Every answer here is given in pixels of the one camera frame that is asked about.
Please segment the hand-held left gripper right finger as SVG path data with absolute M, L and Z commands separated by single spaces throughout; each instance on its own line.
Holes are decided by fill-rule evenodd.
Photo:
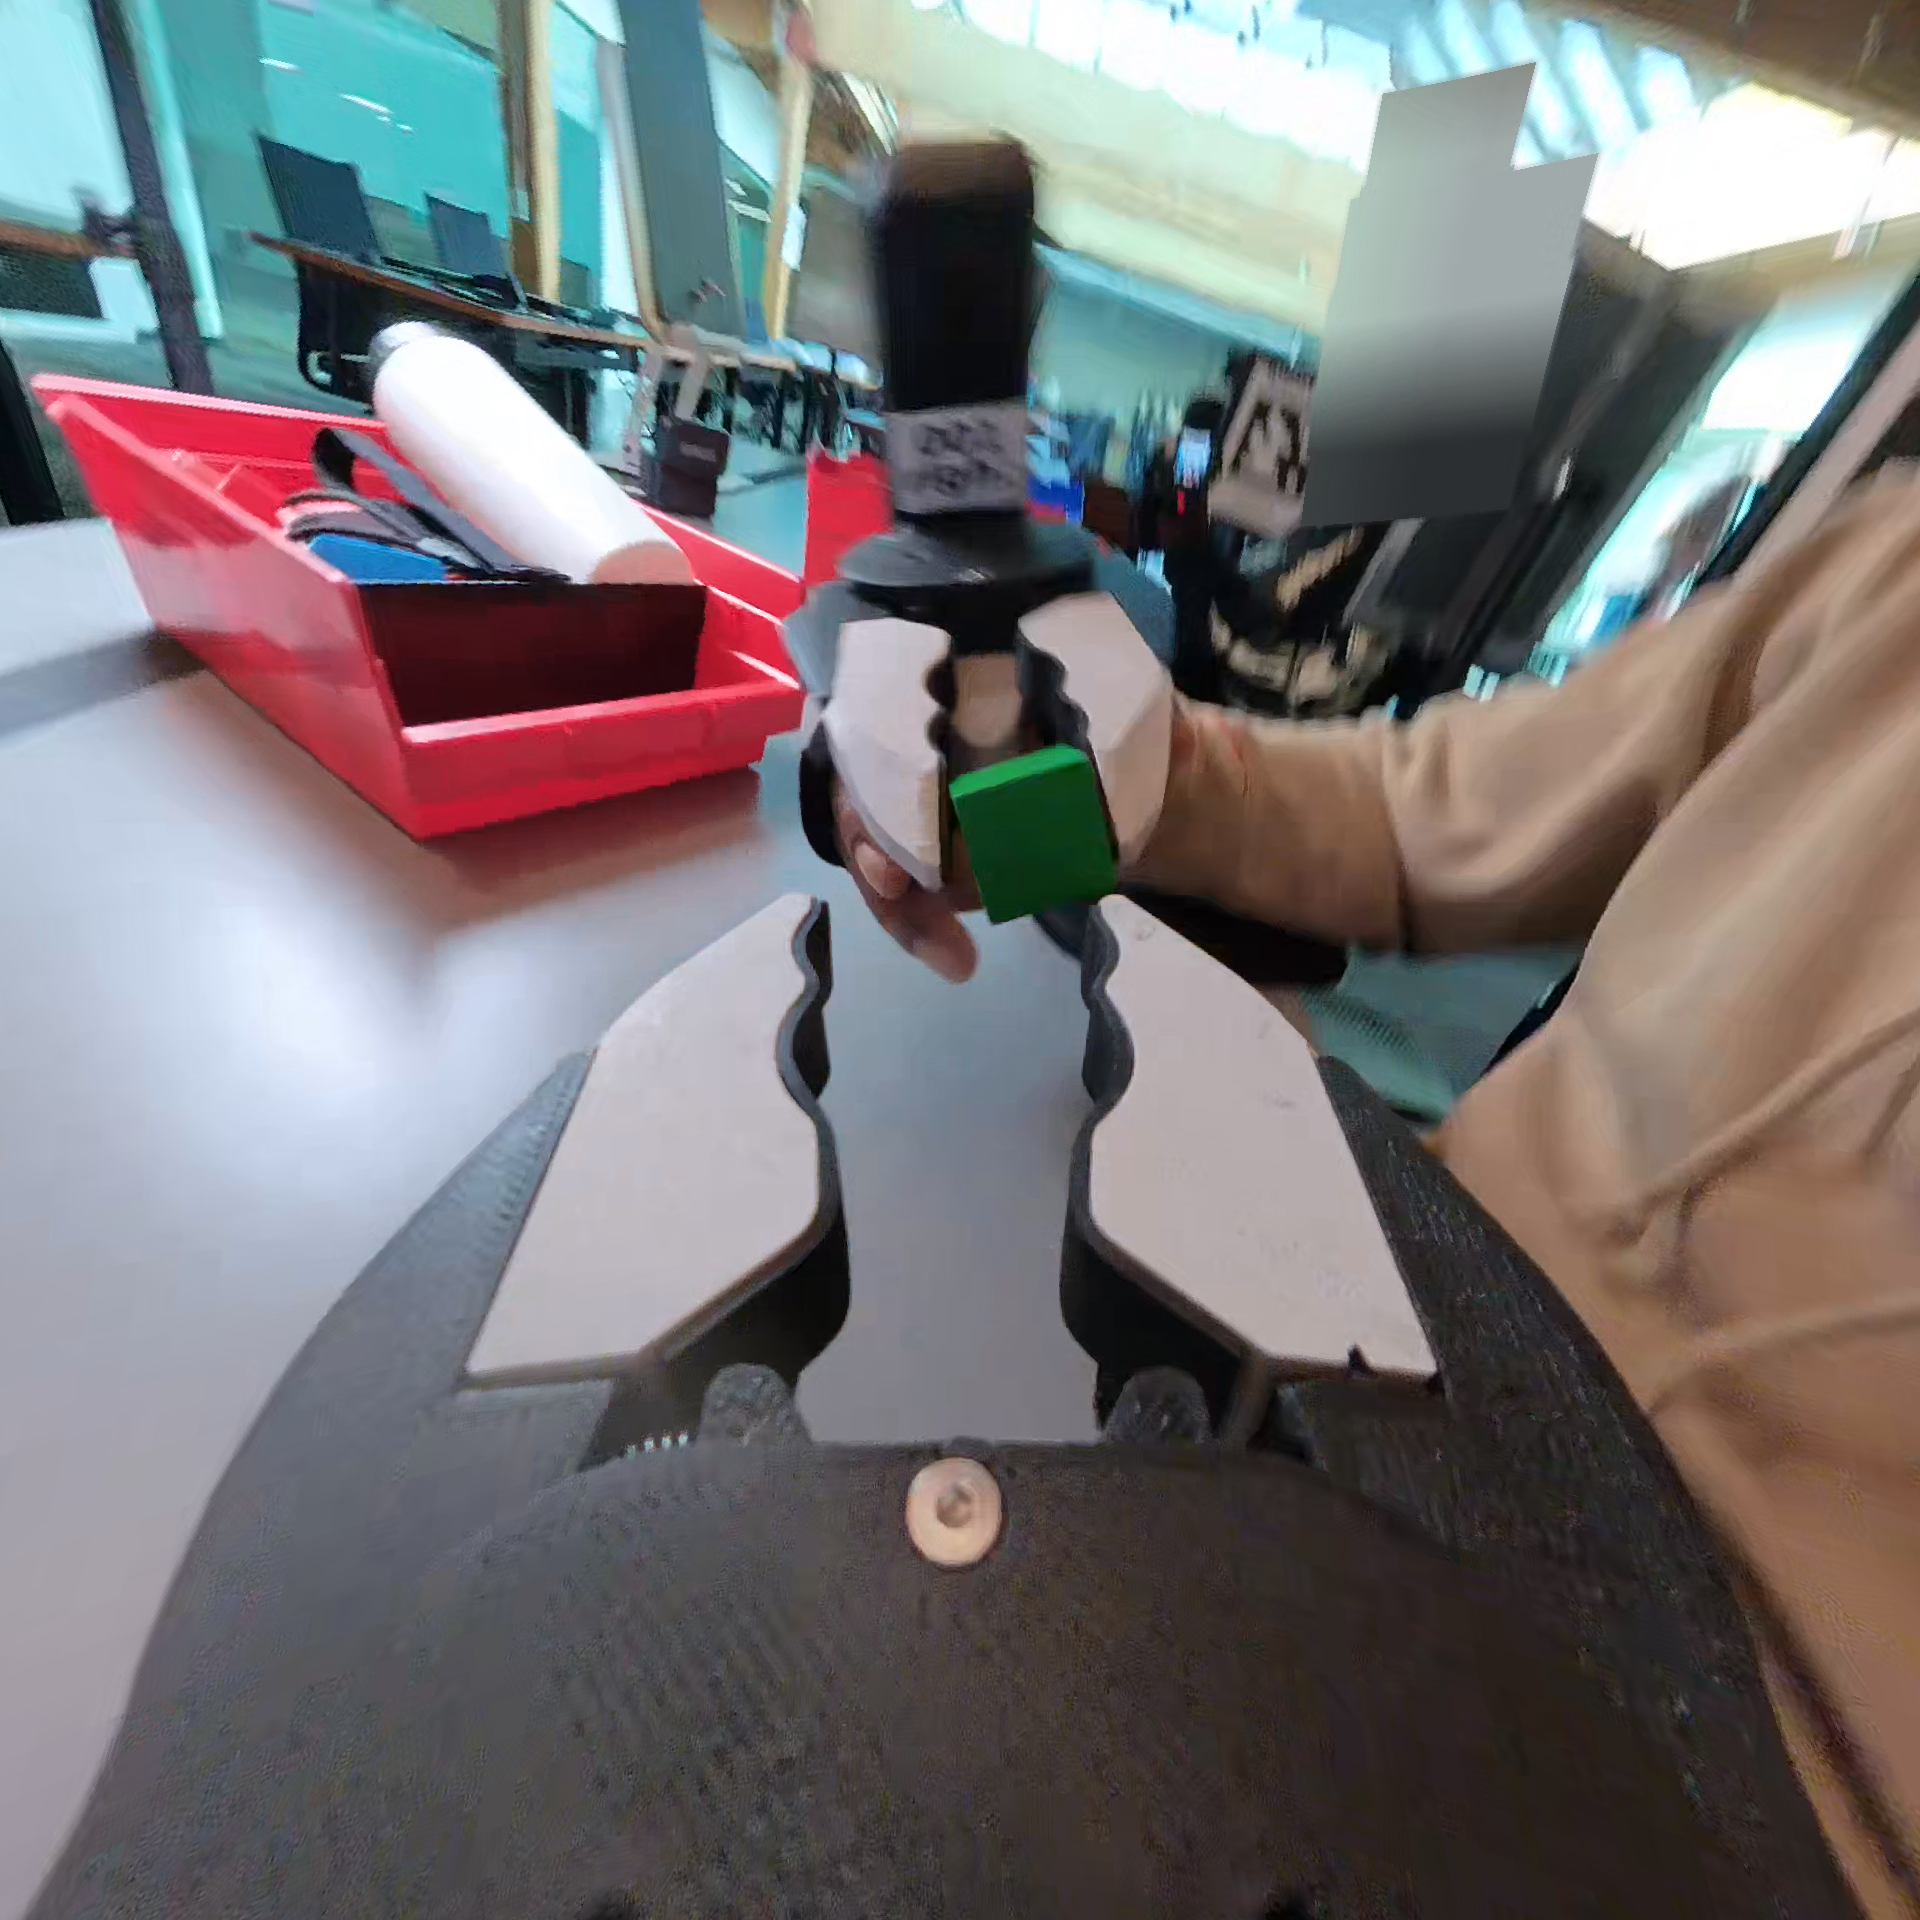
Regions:
M 1283 1012 L 1122 896 L 1087 915 L 1085 1005 L 1067 1330 L 1096 1366 L 1428 1382 L 1428 1330 Z

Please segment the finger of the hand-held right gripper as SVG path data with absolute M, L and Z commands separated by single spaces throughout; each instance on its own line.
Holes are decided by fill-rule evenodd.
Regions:
M 851 805 L 905 876 L 929 895 L 949 879 L 949 773 L 934 684 L 949 668 L 947 630 L 910 619 L 841 624 L 825 726 Z
M 1174 687 L 1114 597 L 1059 597 L 1023 614 L 1023 723 L 1094 765 L 1116 864 L 1161 825 L 1174 750 Z

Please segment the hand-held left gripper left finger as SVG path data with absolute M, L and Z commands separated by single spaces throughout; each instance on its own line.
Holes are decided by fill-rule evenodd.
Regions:
M 663 1382 L 731 1360 L 799 1382 L 851 1307 L 827 999 L 831 908 L 782 896 L 610 1023 L 468 1382 Z

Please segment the green wooden cube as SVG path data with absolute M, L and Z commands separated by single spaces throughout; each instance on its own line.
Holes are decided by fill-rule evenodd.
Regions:
M 1116 892 L 1116 843 L 1087 752 L 1045 746 L 949 782 L 981 912 L 1013 927 Z

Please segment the blue black foam block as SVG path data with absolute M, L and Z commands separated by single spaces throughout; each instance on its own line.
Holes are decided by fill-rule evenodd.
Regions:
M 360 587 L 449 584 L 454 569 L 407 543 L 371 542 L 365 536 L 322 532 L 308 554 Z

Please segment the red plastic bin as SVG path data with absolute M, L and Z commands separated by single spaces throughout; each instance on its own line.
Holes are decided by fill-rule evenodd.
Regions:
M 374 419 L 42 373 L 154 629 L 416 843 L 750 769 L 803 689 L 799 577 L 666 522 L 699 591 L 360 584 L 283 532 Z

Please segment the person's right forearm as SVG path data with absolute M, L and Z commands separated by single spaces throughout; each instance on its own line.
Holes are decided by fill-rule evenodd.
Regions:
M 1714 591 L 1558 687 L 1450 695 L 1406 723 L 1176 700 L 1165 805 L 1127 879 L 1338 948 L 1574 942 L 1795 643 L 1781 604 Z

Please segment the person's right hand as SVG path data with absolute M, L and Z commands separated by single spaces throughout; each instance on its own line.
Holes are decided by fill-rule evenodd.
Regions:
M 952 843 L 949 883 L 929 892 L 873 843 L 841 785 L 832 786 L 832 828 L 838 859 L 880 929 L 932 974 L 968 984 L 981 967 L 968 929 L 968 918 L 981 915 L 981 895 L 967 843 Z

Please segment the red storage bin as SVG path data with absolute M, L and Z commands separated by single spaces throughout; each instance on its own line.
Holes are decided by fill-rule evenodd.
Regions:
M 873 452 L 808 452 L 803 468 L 803 587 L 837 580 L 847 551 L 893 526 L 887 464 Z

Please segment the black seat cushion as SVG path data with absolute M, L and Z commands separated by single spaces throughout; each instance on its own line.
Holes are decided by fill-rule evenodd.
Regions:
M 1033 918 L 1045 937 L 1080 964 L 1085 984 L 1114 973 L 1114 941 L 1096 924 L 1114 919 L 1120 900 L 1169 927 L 1262 993 L 1337 987 L 1347 973 L 1347 948 L 1237 918 L 1208 900 L 1165 896 L 1127 885 L 1098 905 L 1056 905 Z

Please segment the framed marker poster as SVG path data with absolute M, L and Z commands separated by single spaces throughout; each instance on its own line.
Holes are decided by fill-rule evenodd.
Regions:
M 1208 517 L 1259 542 L 1288 542 L 1308 491 L 1314 377 L 1250 355 L 1233 380 L 1208 477 Z

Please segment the white water bottle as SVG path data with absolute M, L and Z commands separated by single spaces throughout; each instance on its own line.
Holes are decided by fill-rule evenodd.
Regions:
M 522 565 L 578 587 L 696 587 L 694 565 L 491 353 L 433 324 L 371 341 L 393 452 Z

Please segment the dark wooden desk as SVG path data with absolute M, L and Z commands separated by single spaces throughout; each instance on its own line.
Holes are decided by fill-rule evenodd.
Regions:
M 587 400 L 587 377 L 637 371 L 649 337 L 506 309 L 419 274 L 351 260 L 264 231 L 256 248 L 296 269 L 300 380 L 323 396 L 371 406 L 374 337 L 391 324 L 433 324 L 487 351 L 553 413 Z

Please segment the person's beige hoodie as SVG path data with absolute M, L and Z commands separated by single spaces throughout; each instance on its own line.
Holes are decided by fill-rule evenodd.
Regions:
M 1460 1174 L 1706 1512 L 1868 1918 L 1917 1914 L 1917 477 L 1706 614 L 1735 718 Z

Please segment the black stand pole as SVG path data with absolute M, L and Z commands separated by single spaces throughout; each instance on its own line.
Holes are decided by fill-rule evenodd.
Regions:
M 89 3 L 89 14 L 130 180 L 130 212 L 123 218 L 123 234 L 154 298 L 162 361 L 173 392 L 214 396 L 196 295 L 164 194 L 130 23 L 123 3 Z

